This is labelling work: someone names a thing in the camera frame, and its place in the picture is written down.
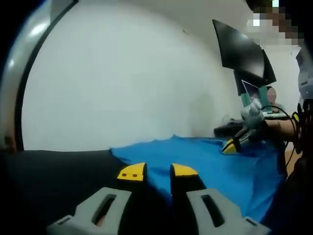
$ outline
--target black cable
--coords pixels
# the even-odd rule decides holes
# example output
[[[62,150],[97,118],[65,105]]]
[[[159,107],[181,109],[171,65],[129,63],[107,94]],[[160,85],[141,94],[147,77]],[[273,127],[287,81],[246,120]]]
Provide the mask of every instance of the black cable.
[[[280,111],[282,111],[282,112],[286,115],[286,117],[288,117],[289,120],[291,121],[294,134],[295,134],[296,136],[299,136],[299,134],[298,134],[298,129],[295,127],[295,125],[294,125],[294,123],[293,123],[293,121],[292,121],[292,118],[286,113],[286,111],[284,111],[282,108],[279,108],[279,107],[277,107],[277,106],[275,106],[275,105],[267,105],[267,106],[264,106],[261,110],[264,110],[265,108],[269,108],[269,107],[277,108],[277,109],[279,109]],[[291,152],[291,155],[290,155],[290,157],[289,157],[289,159],[288,159],[288,161],[287,161],[287,163],[286,163],[286,167],[288,166],[288,164],[289,164],[289,162],[290,162],[290,160],[291,160],[291,158],[292,158],[293,153],[294,153],[294,145],[293,145],[293,150],[292,150],[292,152]]]

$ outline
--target blue fabric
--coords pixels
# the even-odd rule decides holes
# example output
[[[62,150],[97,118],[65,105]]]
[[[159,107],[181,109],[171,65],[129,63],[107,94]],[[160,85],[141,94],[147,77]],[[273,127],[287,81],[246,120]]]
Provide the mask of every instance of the blue fabric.
[[[269,143],[247,146],[242,154],[224,155],[225,141],[173,136],[164,141],[112,149],[127,164],[145,162],[148,181],[171,203],[170,165],[196,170],[207,188],[216,188],[237,204],[243,216],[261,221],[276,188],[284,179],[277,173],[277,150]]]

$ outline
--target wrinkled cloth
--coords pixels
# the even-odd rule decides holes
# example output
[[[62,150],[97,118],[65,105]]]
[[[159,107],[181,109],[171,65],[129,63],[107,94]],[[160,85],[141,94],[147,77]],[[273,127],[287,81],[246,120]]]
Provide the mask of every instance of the wrinkled cloth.
[[[278,151],[267,142],[251,144],[242,153],[224,155],[225,141],[173,136],[163,141],[143,142],[112,153],[127,164],[145,162],[148,181],[172,203],[170,165],[193,168],[207,188],[216,188],[243,216],[261,221],[284,175],[277,172]]]

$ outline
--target gray plastic part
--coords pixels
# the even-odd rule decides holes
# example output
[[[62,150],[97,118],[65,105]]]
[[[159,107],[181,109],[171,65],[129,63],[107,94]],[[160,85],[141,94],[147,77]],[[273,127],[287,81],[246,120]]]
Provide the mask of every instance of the gray plastic part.
[[[199,235],[265,235],[270,232],[270,229],[253,219],[242,218],[240,208],[216,189],[191,191],[187,192],[187,196],[196,216]],[[203,198],[208,196],[211,197],[224,219],[224,223],[218,227],[215,227],[203,201]]]
[[[75,216],[68,215],[47,227],[49,235],[117,235],[124,208],[131,192],[102,188],[76,207]],[[94,220],[107,200],[114,198],[101,226]]]

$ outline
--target blue cloth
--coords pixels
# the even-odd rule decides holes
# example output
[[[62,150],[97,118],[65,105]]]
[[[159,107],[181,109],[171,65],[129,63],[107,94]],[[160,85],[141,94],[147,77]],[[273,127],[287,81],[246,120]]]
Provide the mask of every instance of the blue cloth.
[[[277,172],[277,150],[260,142],[242,154],[224,155],[225,141],[173,136],[164,141],[138,143],[112,149],[127,164],[145,162],[148,181],[171,203],[170,165],[196,170],[207,188],[216,188],[237,204],[243,216],[261,221],[284,179]]]

